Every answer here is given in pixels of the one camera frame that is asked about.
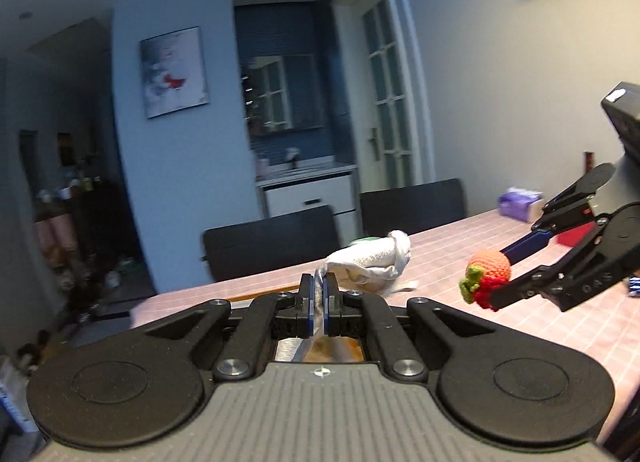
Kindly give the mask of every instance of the checkered tablecloth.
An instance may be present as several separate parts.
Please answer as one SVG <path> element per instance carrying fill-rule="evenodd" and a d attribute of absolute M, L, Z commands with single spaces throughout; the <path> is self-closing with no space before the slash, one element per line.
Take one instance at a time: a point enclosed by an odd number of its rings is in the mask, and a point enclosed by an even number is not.
<path fill-rule="evenodd" d="M 529 232 L 529 225 L 489 211 L 453 224 L 411 236 L 411 261 L 401 282 L 414 281 L 410 293 L 387 298 L 403 306 L 408 298 L 426 296 L 462 311 L 577 350 L 598 360 L 616 385 L 616 402 L 602 430 L 607 434 L 640 383 L 640 299 L 629 298 L 622 284 L 584 304 L 561 313 L 551 302 L 535 297 L 500 312 L 464 303 L 458 279 L 469 257 L 480 249 L 502 249 Z M 540 264 L 552 264 L 568 248 L 553 243 L 513 268 L 513 277 Z M 147 299 L 131 312 L 133 326 L 187 309 L 212 298 L 249 295 L 270 288 L 294 285 L 303 273 L 312 273 L 321 261 L 295 265 L 227 282 L 211 283 Z"/>

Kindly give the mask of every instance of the tissue box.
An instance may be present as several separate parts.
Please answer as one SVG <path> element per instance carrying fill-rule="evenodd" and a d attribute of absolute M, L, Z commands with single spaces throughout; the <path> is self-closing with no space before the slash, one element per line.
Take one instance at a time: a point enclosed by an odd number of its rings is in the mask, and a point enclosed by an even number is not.
<path fill-rule="evenodd" d="M 510 187 L 498 197 L 498 211 L 501 215 L 529 223 L 542 216 L 544 204 L 542 192 L 517 187 Z"/>

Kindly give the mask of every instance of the white cabinet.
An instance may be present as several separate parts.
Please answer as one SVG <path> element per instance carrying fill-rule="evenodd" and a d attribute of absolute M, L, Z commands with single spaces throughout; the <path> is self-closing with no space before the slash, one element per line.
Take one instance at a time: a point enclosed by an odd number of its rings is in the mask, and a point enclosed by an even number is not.
<path fill-rule="evenodd" d="M 283 186 L 264 188 L 265 213 L 269 217 L 294 213 L 318 206 L 330 206 L 340 245 L 358 238 L 358 211 L 351 174 L 324 179 L 297 181 Z"/>

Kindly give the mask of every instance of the white cloth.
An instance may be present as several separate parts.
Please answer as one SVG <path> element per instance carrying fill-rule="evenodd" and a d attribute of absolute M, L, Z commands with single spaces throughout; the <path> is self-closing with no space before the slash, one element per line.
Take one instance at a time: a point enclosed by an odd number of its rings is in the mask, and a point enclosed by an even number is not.
<path fill-rule="evenodd" d="M 410 259 L 411 240 L 402 231 L 392 231 L 386 238 L 357 242 L 330 254 L 316 270 L 316 283 L 333 273 L 342 290 L 386 296 L 401 290 L 396 280 Z"/>
<path fill-rule="evenodd" d="M 386 296 L 397 291 L 415 289 L 415 285 L 398 284 L 398 277 L 411 259 L 411 240 L 402 231 L 392 231 L 386 238 L 356 242 L 331 253 L 316 269 L 314 290 L 314 336 L 305 339 L 285 339 L 278 343 L 276 361 L 301 362 L 313 342 L 322 335 L 322 280 L 333 273 L 341 290 L 358 290 Z M 335 361 L 350 358 L 344 345 L 337 341 L 332 351 Z"/>

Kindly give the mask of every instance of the doorway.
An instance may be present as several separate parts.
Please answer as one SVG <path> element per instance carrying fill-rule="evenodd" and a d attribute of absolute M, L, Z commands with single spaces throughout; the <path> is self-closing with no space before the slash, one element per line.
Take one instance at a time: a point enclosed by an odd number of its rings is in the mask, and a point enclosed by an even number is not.
<path fill-rule="evenodd" d="M 35 199 L 36 194 L 42 187 L 42 174 L 40 163 L 38 162 L 38 133 L 31 130 L 20 130 L 18 134 L 18 147 L 20 150 L 20 160 L 24 175 L 29 184 L 31 199 Z"/>
<path fill-rule="evenodd" d="M 361 191 L 416 182 L 412 99 L 405 88 L 397 28 L 389 0 L 337 0 Z"/>

